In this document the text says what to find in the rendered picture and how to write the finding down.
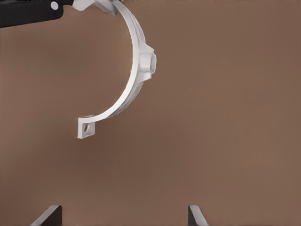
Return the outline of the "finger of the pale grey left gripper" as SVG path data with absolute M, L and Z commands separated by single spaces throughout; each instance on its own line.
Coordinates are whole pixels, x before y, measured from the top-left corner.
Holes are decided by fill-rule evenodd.
M 95 0 L 74 0 L 72 4 L 72 8 L 77 11 L 84 11 L 89 6 L 93 5 Z

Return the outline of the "right gripper pale grey right finger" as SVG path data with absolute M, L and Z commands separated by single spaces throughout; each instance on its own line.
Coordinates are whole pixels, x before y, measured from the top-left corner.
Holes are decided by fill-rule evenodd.
M 188 226 L 209 226 L 197 205 L 188 206 Z

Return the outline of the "white drainage pipe clamp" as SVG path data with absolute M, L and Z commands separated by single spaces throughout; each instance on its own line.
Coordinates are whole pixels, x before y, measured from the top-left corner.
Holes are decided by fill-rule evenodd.
M 154 49 L 145 40 L 143 30 L 123 0 L 95 0 L 94 5 L 102 11 L 116 15 L 120 13 L 129 30 L 132 42 L 132 67 L 127 85 L 116 103 L 99 115 L 78 118 L 77 138 L 84 139 L 95 134 L 95 123 L 112 118 L 125 110 L 137 97 L 144 82 L 152 78 L 156 70 L 157 57 Z

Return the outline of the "right gripper pale grey left finger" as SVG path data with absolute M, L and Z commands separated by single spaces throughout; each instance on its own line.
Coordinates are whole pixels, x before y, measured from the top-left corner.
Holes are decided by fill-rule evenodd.
M 51 205 L 30 226 L 62 226 L 63 209 L 61 205 Z

